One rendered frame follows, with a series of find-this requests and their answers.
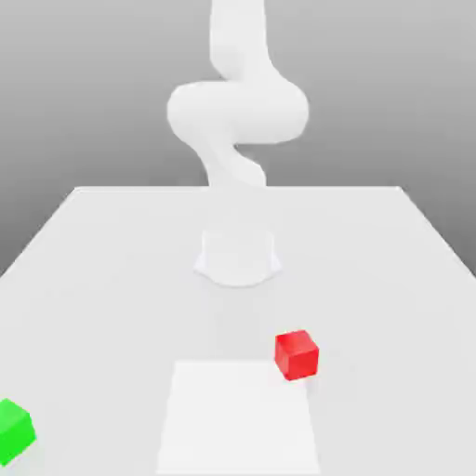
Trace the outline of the small red cube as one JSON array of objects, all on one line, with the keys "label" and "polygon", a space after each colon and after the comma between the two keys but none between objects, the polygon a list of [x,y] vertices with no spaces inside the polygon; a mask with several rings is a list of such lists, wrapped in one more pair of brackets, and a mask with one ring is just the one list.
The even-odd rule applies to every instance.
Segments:
[{"label": "small red cube", "polygon": [[319,351],[304,329],[275,337],[274,361],[288,381],[316,375]]}]

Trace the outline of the small green cube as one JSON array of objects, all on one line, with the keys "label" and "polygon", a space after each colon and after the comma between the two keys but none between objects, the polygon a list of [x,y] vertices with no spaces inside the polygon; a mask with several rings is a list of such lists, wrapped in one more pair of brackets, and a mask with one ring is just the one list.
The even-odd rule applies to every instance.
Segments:
[{"label": "small green cube", "polygon": [[35,439],[30,414],[8,398],[0,401],[0,465],[5,467]]}]

